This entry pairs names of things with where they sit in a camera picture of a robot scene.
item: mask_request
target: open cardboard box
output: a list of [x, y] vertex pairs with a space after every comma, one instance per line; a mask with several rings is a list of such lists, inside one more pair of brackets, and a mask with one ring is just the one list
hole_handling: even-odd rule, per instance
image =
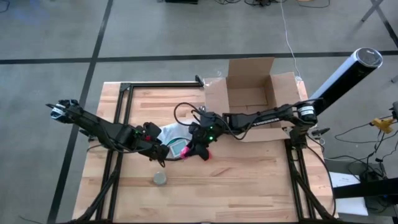
[[[226, 78], [205, 79], [205, 100], [208, 111], [215, 113], [246, 113], [264, 111], [283, 104], [300, 101], [294, 72], [271, 75], [274, 58], [245, 58], [229, 61]], [[293, 126], [281, 121], [249, 130], [243, 142], [288, 139], [282, 128]]]

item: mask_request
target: yellow object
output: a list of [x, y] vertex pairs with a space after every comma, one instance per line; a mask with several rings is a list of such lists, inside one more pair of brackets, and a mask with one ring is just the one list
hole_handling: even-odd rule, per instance
[[377, 128], [379, 128], [381, 131], [383, 131], [384, 133], [389, 134], [392, 131], [390, 125], [392, 125], [394, 120], [395, 120], [394, 118], [384, 119], [384, 120], [374, 118], [371, 123], [375, 125]]

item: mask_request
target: wooden tabletop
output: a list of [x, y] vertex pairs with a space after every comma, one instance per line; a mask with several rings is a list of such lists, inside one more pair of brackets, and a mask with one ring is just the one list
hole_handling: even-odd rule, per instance
[[[99, 100], [96, 114], [110, 122], [119, 84], [105, 83]], [[173, 109], [183, 101], [204, 105], [204, 92], [199, 88], [135, 88], [129, 124], [174, 123]], [[178, 118], [190, 118], [190, 109], [182, 107]], [[317, 144], [311, 140], [308, 144], [323, 157]], [[166, 161], [165, 168], [140, 154], [125, 154], [114, 222], [297, 221], [283, 141], [239, 142], [222, 136], [211, 143], [209, 150], [213, 156], [209, 161], [195, 156], [185, 161]], [[332, 192], [325, 168], [311, 151], [303, 153], [311, 190], [331, 213]], [[100, 191], [105, 159], [106, 149], [102, 147], [87, 154], [73, 218], [83, 214]], [[167, 184], [158, 187], [152, 179], [162, 170]], [[104, 217], [109, 198], [110, 193], [105, 200]]]

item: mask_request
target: pink object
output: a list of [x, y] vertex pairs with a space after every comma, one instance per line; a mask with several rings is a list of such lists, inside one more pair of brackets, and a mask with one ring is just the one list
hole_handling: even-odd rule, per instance
[[185, 146], [185, 147], [181, 150], [181, 154], [180, 154], [181, 159], [186, 159], [185, 153], [187, 153], [188, 150], [189, 150], [189, 148], [188, 148], [187, 146]]

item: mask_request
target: concrete floor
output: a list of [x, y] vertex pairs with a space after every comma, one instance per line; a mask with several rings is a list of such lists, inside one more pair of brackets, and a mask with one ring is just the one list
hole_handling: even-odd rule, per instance
[[[90, 58], [107, 0], [11, 1], [0, 14], [0, 62], [25, 58]], [[368, 0], [332, 0], [325, 9], [307, 9], [293, 0], [284, 3], [294, 52], [350, 52], [359, 47], [397, 50], [377, 13], [364, 24], [360, 18], [371, 7]], [[381, 9], [398, 30], [398, 2], [385, 0]], [[200, 0], [197, 6], [155, 0], [114, 0], [100, 57], [191, 54], [288, 53], [280, 6], [258, 8], [240, 2], [221, 6]], [[313, 93], [345, 57], [298, 58], [298, 68]], [[396, 101], [398, 55], [385, 56], [383, 66], [363, 80], [319, 117], [325, 135], [325, 157], [343, 154], [364, 157], [372, 144], [334, 140], [335, 134], [389, 114]], [[49, 118], [46, 103], [78, 98], [89, 63], [0, 65], [0, 223], [22, 224], [18, 215], [46, 222], [62, 166], [71, 126]], [[293, 71], [291, 58], [277, 58], [273, 73]], [[184, 81], [226, 76], [228, 60], [184, 60], [97, 63], [86, 109], [95, 112], [106, 81]], [[377, 131], [357, 130], [345, 136], [373, 140]], [[378, 155], [393, 150], [398, 138], [386, 141]], [[86, 139], [79, 136], [58, 214], [72, 216]], [[388, 157], [389, 177], [397, 177], [398, 153]], [[357, 222], [390, 223], [390, 218], [342, 215]]]

